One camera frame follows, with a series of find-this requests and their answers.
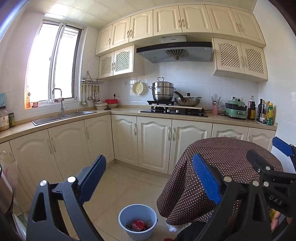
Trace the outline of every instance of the ceiling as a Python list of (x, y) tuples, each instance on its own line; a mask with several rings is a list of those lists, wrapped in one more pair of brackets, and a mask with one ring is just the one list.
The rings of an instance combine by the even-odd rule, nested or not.
[(256, 0), (30, 0), (28, 12), (60, 15), (101, 29), (131, 13), (164, 4), (218, 3), (252, 11)]

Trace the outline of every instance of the cream cabinet door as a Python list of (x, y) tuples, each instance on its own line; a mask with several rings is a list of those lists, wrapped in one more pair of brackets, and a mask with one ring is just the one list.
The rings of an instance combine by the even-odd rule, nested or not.
[(172, 120), (138, 116), (139, 166), (168, 173)]
[(114, 52), (113, 75), (133, 72), (134, 46)]
[(247, 141), (254, 142), (255, 144), (271, 151), (272, 139), (275, 137), (275, 134), (276, 132), (272, 130), (250, 127)]
[(246, 141), (249, 128), (245, 126), (232, 126), (213, 124), (212, 137), (229, 137)]
[(64, 180), (91, 164), (83, 120), (49, 128), (48, 132)]
[(178, 6), (153, 10), (153, 36), (182, 33)]
[(252, 13), (234, 8), (232, 8), (232, 12), (243, 38), (265, 44), (259, 24)]
[(169, 174), (172, 174), (175, 165), (190, 144), (211, 137), (212, 128), (213, 123), (173, 120)]
[(111, 115), (115, 159), (138, 166), (137, 117)]
[(43, 179), (49, 183), (63, 181), (47, 130), (37, 131), (9, 142), (21, 176), (31, 193), (35, 194)]
[(212, 25), (205, 5), (179, 6), (183, 33), (212, 33)]
[(216, 5), (206, 5), (206, 8), (215, 34), (242, 36), (231, 8)]
[(241, 43), (216, 38), (213, 41), (217, 69), (245, 74)]
[(153, 10), (142, 12), (131, 17), (129, 41), (153, 36)]
[(114, 48), (116, 46), (129, 42), (130, 24), (131, 24), (131, 17), (125, 18), (113, 24), (110, 48)]
[[(14, 163), (15, 159), (13, 157), (9, 142), (4, 142), (4, 143), (0, 144), (0, 153), (2, 153), (3, 151), (5, 151), (8, 154), (7, 159), (4, 159), (3, 161), (6, 164)], [(17, 202), (21, 208), (21, 210), (17, 211), (17, 213), (16, 213), (16, 209), (14, 207), (13, 212), (16, 215), (22, 214), (22, 213), (30, 210), (31, 202), (33, 200), (33, 195), (30, 192), (27, 184), (25, 183), (20, 171), (18, 171), (17, 191), (16, 191), (16, 193), (14, 193), (14, 195), (15, 195), (15, 199), (17, 200)]]
[(113, 161), (111, 115), (86, 119), (84, 126), (91, 162), (100, 154), (106, 158), (107, 163)]
[(268, 79), (265, 56), (262, 48), (241, 43), (246, 74)]
[(100, 57), (99, 78), (113, 76), (114, 70), (114, 52)]
[(104, 28), (98, 34), (98, 42), (96, 44), (96, 54), (110, 49), (111, 45), (112, 25)]

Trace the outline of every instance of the pink utensil holder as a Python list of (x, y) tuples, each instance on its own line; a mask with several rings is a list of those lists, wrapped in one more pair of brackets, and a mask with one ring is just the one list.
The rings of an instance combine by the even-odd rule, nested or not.
[(213, 105), (212, 113), (213, 113), (214, 115), (217, 115), (217, 114), (218, 114), (218, 107), (219, 107), (219, 106), (217, 106), (217, 105)]

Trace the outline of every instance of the green appliance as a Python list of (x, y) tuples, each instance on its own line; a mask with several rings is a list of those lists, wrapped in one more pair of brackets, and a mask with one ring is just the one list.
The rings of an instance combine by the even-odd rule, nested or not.
[(247, 119), (247, 106), (240, 99), (233, 99), (226, 102), (224, 113), (231, 118)]

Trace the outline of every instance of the range hood vent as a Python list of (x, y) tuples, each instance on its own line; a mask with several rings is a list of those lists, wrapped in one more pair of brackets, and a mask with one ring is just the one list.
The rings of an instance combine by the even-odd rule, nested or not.
[(172, 61), (211, 62), (211, 42), (172, 42), (137, 48), (137, 54), (152, 63)]

